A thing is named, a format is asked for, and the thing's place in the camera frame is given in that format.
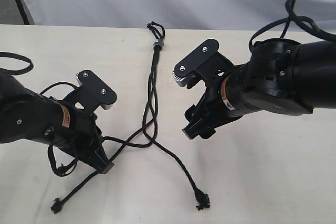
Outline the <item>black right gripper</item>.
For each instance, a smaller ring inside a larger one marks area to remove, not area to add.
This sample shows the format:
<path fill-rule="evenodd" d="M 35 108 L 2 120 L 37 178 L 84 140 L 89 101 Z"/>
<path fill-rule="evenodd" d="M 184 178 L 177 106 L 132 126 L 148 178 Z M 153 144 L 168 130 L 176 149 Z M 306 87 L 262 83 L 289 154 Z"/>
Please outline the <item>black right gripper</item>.
<path fill-rule="evenodd" d="M 212 86 L 206 87 L 197 105 L 185 112 L 188 125 L 182 131 L 190 140 L 197 136 L 209 139 L 216 128 L 252 113 L 252 104 L 243 97 L 246 70 L 227 69 L 222 73 L 215 76 Z"/>

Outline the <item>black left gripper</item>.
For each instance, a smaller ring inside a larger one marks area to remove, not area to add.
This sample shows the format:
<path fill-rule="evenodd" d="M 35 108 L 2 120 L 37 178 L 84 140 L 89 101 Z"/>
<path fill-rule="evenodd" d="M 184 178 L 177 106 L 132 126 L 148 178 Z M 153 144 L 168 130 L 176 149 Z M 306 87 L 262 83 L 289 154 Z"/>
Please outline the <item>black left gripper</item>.
<path fill-rule="evenodd" d="M 99 174 L 107 174 L 114 163 L 103 150 L 101 131 L 96 125 L 94 111 L 100 103 L 81 101 L 82 109 L 75 106 L 75 101 L 60 100 L 56 104 L 60 113 L 54 114 L 54 121 L 46 128 L 44 138 Z"/>

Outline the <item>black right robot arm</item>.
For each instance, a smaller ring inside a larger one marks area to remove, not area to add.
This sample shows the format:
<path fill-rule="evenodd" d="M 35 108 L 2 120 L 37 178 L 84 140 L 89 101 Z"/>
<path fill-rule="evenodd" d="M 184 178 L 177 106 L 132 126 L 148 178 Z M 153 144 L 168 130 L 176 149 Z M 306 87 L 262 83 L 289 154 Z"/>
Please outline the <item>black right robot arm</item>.
<path fill-rule="evenodd" d="M 210 138 L 216 128 L 259 111 L 300 116 L 335 108 L 334 42 L 267 39 L 253 45 L 250 60 L 241 65 L 218 49 L 217 40 L 207 39 L 174 68 L 180 86 L 206 86 L 185 112 L 188 138 Z"/>

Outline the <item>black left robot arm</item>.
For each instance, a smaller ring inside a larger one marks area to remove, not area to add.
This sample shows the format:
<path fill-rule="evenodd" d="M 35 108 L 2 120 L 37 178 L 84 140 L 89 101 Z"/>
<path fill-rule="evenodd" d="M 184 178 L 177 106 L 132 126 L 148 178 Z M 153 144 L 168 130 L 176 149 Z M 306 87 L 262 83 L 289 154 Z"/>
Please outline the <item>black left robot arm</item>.
<path fill-rule="evenodd" d="M 13 76 L 1 75 L 1 143 L 21 139 L 48 145 L 53 172 L 66 176 L 82 161 L 105 174 L 112 167 L 102 147 L 95 110 L 116 102 L 116 93 L 90 70 L 78 73 L 80 85 L 62 100 L 25 88 Z"/>

